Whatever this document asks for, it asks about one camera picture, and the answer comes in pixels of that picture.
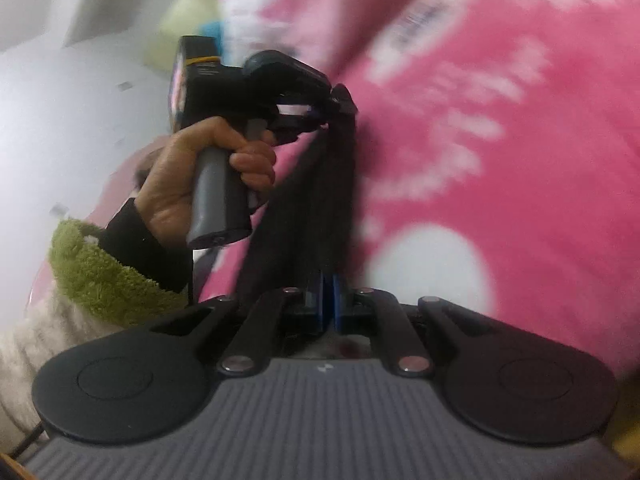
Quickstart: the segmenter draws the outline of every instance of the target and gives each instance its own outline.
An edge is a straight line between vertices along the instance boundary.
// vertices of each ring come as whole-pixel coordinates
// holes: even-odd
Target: handle
[[[230,124],[249,140],[256,136],[259,138],[266,126],[262,119],[240,123],[230,121]],[[248,189],[240,179],[240,174],[229,165],[230,155],[229,150],[212,146],[198,156],[191,229],[187,234],[187,245],[191,249],[231,244],[252,232],[250,215],[257,200],[255,197],[249,199]]]

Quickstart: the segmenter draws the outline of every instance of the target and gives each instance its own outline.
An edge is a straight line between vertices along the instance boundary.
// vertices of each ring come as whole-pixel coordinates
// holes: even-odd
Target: floor
[[[168,78],[129,32],[0,54],[0,327],[23,316],[58,217],[84,218],[110,173],[168,133]]]

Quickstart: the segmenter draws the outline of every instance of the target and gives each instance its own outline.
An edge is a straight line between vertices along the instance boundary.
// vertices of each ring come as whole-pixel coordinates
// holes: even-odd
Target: green fuzzy cuff
[[[186,298],[162,290],[132,267],[125,267],[86,236],[99,238],[101,228],[63,220],[53,233],[49,263],[58,290],[93,316],[132,326],[184,308]]]

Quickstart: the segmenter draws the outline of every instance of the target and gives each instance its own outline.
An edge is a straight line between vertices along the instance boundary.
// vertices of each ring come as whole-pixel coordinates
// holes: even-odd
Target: gray ribbed surface
[[[468,428],[427,381],[377,360],[274,360],[222,384],[189,424],[146,444],[95,448],[58,438],[27,467],[40,480],[615,480],[600,442],[529,449]]]

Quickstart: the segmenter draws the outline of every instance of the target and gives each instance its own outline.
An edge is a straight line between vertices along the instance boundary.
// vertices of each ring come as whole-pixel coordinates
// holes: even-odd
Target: hand
[[[212,117],[174,134],[162,150],[140,193],[136,208],[151,234],[165,247],[183,247],[191,225],[191,193],[196,158],[204,148],[218,146],[235,153],[231,167],[251,189],[267,193],[275,180],[273,133],[249,142],[221,117]]]

